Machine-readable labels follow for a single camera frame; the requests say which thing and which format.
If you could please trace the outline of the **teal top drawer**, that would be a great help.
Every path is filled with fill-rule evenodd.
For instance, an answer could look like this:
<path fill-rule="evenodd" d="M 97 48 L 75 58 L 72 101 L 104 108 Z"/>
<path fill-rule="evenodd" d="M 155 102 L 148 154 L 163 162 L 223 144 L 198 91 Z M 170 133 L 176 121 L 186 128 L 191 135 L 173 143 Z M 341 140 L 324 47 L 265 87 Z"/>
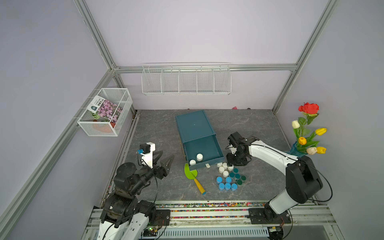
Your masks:
<path fill-rule="evenodd" d="M 183 144 L 185 158 L 189 164 L 190 160 L 195 160 L 196 164 L 190 166 L 190 170 L 205 168 L 206 164 L 210 166 L 225 161 L 223 151 L 219 145 L 216 135 L 201 138 Z M 203 160 L 197 160 L 197 154 L 203 155 Z"/>

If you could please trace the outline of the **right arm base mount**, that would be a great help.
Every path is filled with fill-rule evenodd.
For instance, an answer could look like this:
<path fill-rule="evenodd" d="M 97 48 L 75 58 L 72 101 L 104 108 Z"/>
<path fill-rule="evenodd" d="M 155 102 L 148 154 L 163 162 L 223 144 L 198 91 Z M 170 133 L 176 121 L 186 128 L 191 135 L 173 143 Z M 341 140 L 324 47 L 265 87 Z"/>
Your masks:
<path fill-rule="evenodd" d="M 251 220 L 252 225 L 285 225 L 291 224 L 291 215 L 288 211 L 277 215 L 269 209 L 251 208 L 249 209 L 248 219 Z"/>

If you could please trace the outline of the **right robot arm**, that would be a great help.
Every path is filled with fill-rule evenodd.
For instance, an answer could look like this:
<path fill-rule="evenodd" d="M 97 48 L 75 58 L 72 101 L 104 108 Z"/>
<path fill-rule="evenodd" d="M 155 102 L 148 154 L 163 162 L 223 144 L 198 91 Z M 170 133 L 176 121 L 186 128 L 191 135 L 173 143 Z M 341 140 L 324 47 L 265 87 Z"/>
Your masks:
<path fill-rule="evenodd" d="M 226 158 L 230 166 L 246 166 L 254 157 L 285 175 L 285 189 L 265 204 L 263 214 L 267 219 L 279 217 L 290 208 L 306 203 L 323 188 L 320 173 L 307 156 L 289 155 L 257 138 L 246 139 L 238 132 L 231 134 L 228 141 L 231 152 Z"/>

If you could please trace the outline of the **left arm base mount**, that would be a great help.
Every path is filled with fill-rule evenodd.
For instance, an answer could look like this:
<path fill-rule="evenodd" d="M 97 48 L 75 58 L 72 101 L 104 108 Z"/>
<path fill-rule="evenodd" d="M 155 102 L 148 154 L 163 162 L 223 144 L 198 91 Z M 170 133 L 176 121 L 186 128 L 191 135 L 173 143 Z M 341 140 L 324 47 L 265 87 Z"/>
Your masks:
<path fill-rule="evenodd" d="M 136 213 L 142 214 L 149 220 L 149 226 L 168 226 L 171 219 L 170 210 L 158 210 L 155 203 L 140 201 Z"/>

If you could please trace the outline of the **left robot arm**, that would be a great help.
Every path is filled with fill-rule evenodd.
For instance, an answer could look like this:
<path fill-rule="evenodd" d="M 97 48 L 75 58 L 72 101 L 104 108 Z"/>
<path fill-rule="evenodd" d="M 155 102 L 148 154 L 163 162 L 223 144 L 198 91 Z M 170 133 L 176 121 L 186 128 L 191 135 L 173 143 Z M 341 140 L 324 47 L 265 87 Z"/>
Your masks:
<path fill-rule="evenodd" d="M 174 155 L 162 159 L 163 151 L 156 151 L 154 165 L 134 163 L 120 165 L 114 177 L 115 189 L 107 197 L 101 214 L 97 238 L 99 240 L 138 240 L 148 227 L 159 225 L 165 231 L 170 224 L 169 210 L 157 210 L 156 202 L 138 201 L 137 196 L 151 184 L 167 177 Z"/>

